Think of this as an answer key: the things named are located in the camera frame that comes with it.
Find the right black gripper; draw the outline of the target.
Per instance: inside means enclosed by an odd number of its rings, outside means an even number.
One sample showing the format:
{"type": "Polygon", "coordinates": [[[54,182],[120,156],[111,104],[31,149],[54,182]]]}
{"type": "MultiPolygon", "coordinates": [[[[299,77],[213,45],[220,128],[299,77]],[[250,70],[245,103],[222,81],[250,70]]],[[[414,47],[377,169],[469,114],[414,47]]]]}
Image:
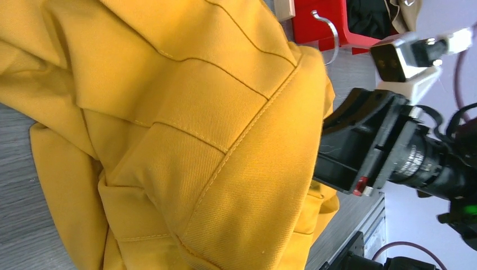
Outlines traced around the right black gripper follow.
{"type": "Polygon", "coordinates": [[[442,122],[436,110],[412,106],[401,94],[354,88],[324,121],[313,179],[357,196],[393,182],[445,197],[442,122]],[[434,138],[421,124],[422,114],[435,121],[434,138]]]}

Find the yellow pleated skirt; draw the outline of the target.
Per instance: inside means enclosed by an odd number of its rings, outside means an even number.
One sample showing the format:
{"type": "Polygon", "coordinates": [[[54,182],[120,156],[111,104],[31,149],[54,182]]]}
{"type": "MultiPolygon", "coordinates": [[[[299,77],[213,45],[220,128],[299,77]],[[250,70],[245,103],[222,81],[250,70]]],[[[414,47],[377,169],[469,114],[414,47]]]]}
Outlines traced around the yellow pleated skirt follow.
{"type": "Polygon", "coordinates": [[[79,269],[304,269],[333,99],[263,1],[1,2],[1,103],[79,269]]]}

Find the tan brown garment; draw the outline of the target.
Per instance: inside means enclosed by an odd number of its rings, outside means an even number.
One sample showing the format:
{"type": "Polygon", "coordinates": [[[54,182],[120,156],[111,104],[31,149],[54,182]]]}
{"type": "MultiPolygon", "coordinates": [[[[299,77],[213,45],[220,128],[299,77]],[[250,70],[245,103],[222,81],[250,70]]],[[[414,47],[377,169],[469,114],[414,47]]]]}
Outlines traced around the tan brown garment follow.
{"type": "Polygon", "coordinates": [[[385,1],[393,32],[415,32],[419,16],[421,0],[387,0],[385,1]]]}

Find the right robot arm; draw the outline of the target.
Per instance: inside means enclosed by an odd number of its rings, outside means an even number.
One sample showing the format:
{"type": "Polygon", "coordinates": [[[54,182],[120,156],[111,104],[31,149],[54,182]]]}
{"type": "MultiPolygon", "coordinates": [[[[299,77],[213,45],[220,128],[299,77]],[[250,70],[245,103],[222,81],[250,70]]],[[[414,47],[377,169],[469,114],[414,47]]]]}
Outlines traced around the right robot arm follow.
{"type": "Polygon", "coordinates": [[[440,113],[401,94],[353,89],[323,122],[313,178],[368,196],[387,182],[448,200],[438,221],[476,248],[476,127],[458,110],[445,133],[440,113]]]}

